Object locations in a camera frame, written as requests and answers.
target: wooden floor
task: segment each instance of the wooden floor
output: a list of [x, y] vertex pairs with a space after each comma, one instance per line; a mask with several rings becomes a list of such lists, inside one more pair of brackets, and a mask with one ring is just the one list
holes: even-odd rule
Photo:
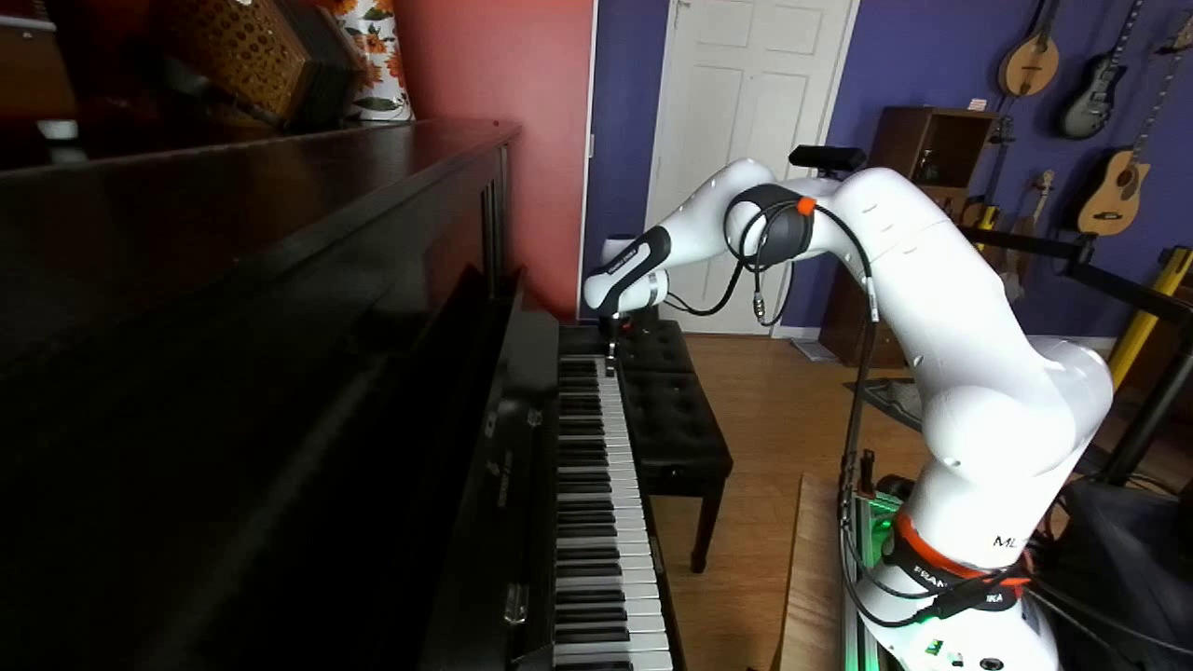
[[[854, 369], [808, 361], [777, 338], [687, 334], [734, 474], [703, 574], [688, 569], [695, 498], [652, 498], [669, 605], [688, 671], [770, 666], [781, 630], [801, 476], [840, 476]], [[879, 411], [861, 415], [874, 474], [920, 469], [918, 434]]]

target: white robotic arm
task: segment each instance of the white robotic arm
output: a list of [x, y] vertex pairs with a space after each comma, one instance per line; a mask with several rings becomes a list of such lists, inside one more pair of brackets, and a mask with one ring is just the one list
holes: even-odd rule
[[781, 185], [738, 161], [592, 270], [585, 304], [603, 318], [654, 304], [669, 264], [716, 253], [754, 268], [840, 258], [910, 361], [929, 467], [894, 518], [894, 548], [854, 586], [871, 637], [907, 671], [1059, 666], [1046, 617], [1009, 574], [1109, 411], [1104, 356], [1030, 338], [956, 224], [885, 169]]

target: piano keyboard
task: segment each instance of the piano keyboard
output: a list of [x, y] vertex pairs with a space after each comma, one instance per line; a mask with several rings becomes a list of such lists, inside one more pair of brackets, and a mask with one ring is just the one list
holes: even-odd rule
[[556, 671], [669, 671], [618, 376], [598, 355], [557, 356]]

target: white door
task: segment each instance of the white door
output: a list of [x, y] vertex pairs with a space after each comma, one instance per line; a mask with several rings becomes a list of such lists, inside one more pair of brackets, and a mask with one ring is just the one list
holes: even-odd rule
[[[669, 0], [664, 92], [654, 114], [648, 215], [659, 224], [724, 164], [754, 155], [774, 179], [794, 144], [826, 136], [857, 0]], [[669, 268], [669, 293], [692, 310], [718, 300], [734, 258]], [[791, 268], [764, 270], [759, 318], [774, 318]], [[754, 313], [754, 274], [710, 318], [659, 310], [683, 330], [767, 330]]]

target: piano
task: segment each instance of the piano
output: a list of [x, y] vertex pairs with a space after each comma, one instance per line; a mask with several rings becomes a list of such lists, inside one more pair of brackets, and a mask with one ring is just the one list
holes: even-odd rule
[[0, 666], [683, 666], [618, 384], [506, 258], [506, 151], [406, 124], [0, 172]]

